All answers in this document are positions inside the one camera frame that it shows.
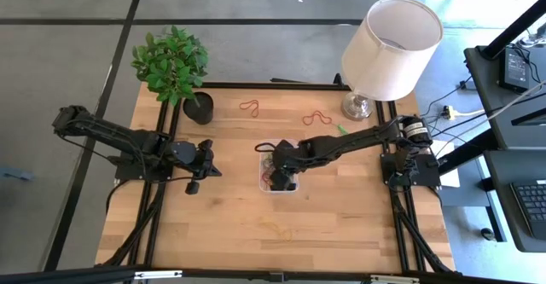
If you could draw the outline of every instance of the potted plant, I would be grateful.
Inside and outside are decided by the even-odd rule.
[[[136,77],[148,83],[148,90],[158,94],[158,101],[169,100],[176,106],[185,98],[183,111],[190,119],[200,125],[211,122],[211,96],[193,92],[194,86],[203,84],[208,62],[208,53],[200,40],[172,26],[171,33],[164,32],[157,38],[148,32],[146,44],[133,47],[135,60],[131,65],[136,69]]]

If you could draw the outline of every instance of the wooden tabletop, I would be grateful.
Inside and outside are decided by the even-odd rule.
[[[337,124],[349,132],[362,130],[378,124],[376,112],[362,122],[346,119],[340,111],[346,92],[341,91],[204,91],[214,100],[214,119],[209,125],[198,125],[182,113],[176,140],[198,143],[212,139],[214,165],[223,176],[201,181],[197,195],[184,193],[185,181],[167,185],[154,267],[400,271],[388,188],[381,182],[381,147],[345,154],[325,167],[299,174],[299,189],[293,194],[267,194],[258,186],[256,144],[268,139],[338,136]],[[239,108],[240,103],[253,99],[259,100],[257,118]],[[417,113],[413,93],[396,103],[398,114]],[[331,117],[335,125],[323,125],[317,119],[304,125],[302,117],[315,110]],[[155,95],[143,85],[131,128],[154,130],[159,111]],[[175,177],[187,175],[178,169],[174,173]],[[131,232],[142,186],[142,181],[127,183],[113,196],[97,263],[110,258]],[[438,198],[427,188],[414,187],[413,192],[421,233],[453,268]],[[141,249],[147,239],[143,238]],[[406,232],[409,259],[415,267],[410,241]]]

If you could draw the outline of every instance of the lamp base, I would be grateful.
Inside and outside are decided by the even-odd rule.
[[[341,103],[341,112],[353,121],[362,121],[369,117],[373,110],[368,104],[368,99],[349,92]]]

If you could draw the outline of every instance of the green leaves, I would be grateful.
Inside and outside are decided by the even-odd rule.
[[[146,45],[134,46],[131,66],[136,77],[157,93],[157,101],[175,106],[180,99],[195,99],[193,87],[203,85],[208,53],[200,40],[184,29],[171,26],[171,33],[154,37],[147,33]]]

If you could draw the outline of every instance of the white lampshade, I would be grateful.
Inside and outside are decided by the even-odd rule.
[[[444,36],[439,17],[416,0],[380,0],[341,59],[352,91],[376,101],[408,95]]]

